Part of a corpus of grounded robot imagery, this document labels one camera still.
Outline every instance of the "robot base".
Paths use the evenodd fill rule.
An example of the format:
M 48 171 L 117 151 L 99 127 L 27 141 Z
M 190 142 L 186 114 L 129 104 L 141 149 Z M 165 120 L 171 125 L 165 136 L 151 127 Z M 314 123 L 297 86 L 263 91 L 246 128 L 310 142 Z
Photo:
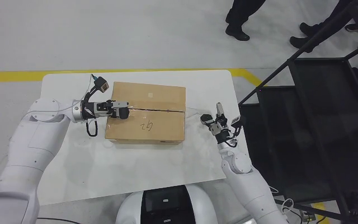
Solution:
M 218 224 L 209 196 L 194 184 L 146 190 L 129 195 L 116 224 Z

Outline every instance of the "person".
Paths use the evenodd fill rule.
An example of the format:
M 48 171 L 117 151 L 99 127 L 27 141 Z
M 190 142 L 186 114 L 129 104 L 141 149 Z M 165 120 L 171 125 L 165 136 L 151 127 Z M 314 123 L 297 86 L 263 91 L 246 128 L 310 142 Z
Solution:
M 250 37 L 242 31 L 242 25 L 254 14 L 265 0 L 234 0 L 233 7 L 230 9 L 226 22 L 226 34 L 233 36 L 237 40 L 247 41 Z
M 339 0 L 337 6 L 332 11 L 331 15 L 320 24 L 315 24 L 313 26 L 309 26 L 306 23 L 300 24 L 300 30 L 306 34 L 306 38 L 296 38 L 292 36 L 290 38 L 290 43 L 295 48 L 301 48 L 312 36 L 314 36 L 324 25 L 329 23 L 335 16 L 337 16 L 352 0 Z M 340 31 L 350 20 L 352 16 L 349 12 L 346 12 L 341 18 L 339 18 L 332 26 L 324 32 L 316 41 L 314 41 L 311 46 L 309 46 L 305 52 L 310 53 L 312 50 L 317 47 L 320 43 L 327 40 L 330 36 Z

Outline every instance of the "black pants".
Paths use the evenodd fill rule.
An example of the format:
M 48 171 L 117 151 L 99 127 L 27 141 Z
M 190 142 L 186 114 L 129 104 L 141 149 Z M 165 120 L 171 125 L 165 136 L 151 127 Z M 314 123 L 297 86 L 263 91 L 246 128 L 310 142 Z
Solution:
M 340 0 L 337 4 L 337 6 L 332 11 L 331 15 L 320 24 L 316 24 L 313 27 L 315 28 L 315 31 L 318 32 L 319 29 L 321 29 L 324 25 L 329 23 L 335 16 L 337 16 L 349 3 L 351 3 L 352 0 Z M 349 14 L 349 12 L 346 12 L 339 20 L 337 20 L 334 24 L 332 24 L 331 28 L 329 28 L 320 38 L 315 41 L 314 45 L 318 45 L 325 40 L 327 40 L 329 37 L 331 37 L 336 32 L 340 31 L 347 23 L 352 19 L 352 16 Z
M 229 12 L 230 27 L 241 27 L 250 15 L 254 14 L 265 0 L 234 0 L 233 7 Z

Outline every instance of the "stair step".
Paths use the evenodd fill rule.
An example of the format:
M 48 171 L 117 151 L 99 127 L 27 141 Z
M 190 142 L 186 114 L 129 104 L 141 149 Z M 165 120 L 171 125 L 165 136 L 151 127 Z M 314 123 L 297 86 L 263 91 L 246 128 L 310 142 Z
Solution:
M 270 186 L 282 192 L 282 188 L 277 182 L 275 171 L 272 168 L 274 163 L 267 145 L 266 128 L 262 120 L 259 104 L 244 104 L 239 109 L 241 116 L 245 118 L 243 130 L 252 164 Z
M 349 62 L 302 58 L 289 68 L 336 182 L 346 193 L 357 190 L 358 81 Z
M 284 195 L 296 203 L 333 198 L 295 87 L 263 87 L 257 97 Z

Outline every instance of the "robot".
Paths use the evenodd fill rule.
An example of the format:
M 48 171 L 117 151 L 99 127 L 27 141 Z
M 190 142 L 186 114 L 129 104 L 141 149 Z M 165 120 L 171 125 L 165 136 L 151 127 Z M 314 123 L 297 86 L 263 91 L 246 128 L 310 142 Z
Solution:
M 92 77 L 95 86 L 82 100 L 64 104 L 55 99 L 38 99 L 22 118 L 11 138 L 8 163 L 0 176 L 1 223 L 36 222 L 40 208 L 37 187 L 46 167 L 60 150 L 70 122 L 86 122 L 87 133 L 94 137 L 98 131 L 97 122 L 96 132 L 91 134 L 87 123 L 89 119 L 103 116 L 128 118 L 128 102 L 89 102 L 96 91 L 105 92 L 109 88 L 102 77 Z M 215 120 L 208 114 L 200 120 L 218 142 L 222 156 L 221 167 L 235 196 L 258 224 L 287 224 L 285 216 L 274 202 L 267 182 L 252 166 L 249 156 L 238 147 L 236 137 L 241 129 L 240 117 L 232 121 L 231 126 L 235 132 L 231 134 L 222 105 L 218 103 L 216 107 L 218 113 Z M 171 200 L 173 195 L 181 198 L 180 202 Z M 163 207 L 163 204 L 157 203 L 158 198 L 167 204 Z M 171 217 L 179 219 L 166 218 L 170 210 Z M 151 223 L 214 223 L 208 221 L 216 218 L 213 214 L 214 207 L 202 189 L 194 185 L 177 186 L 131 194 L 119 209 L 116 224 L 148 223 L 142 221 L 141 217 L 144 220 L 152 218 Z M 191 216 L 192 219 L 181 220 L 180 217 L 184 216 Z

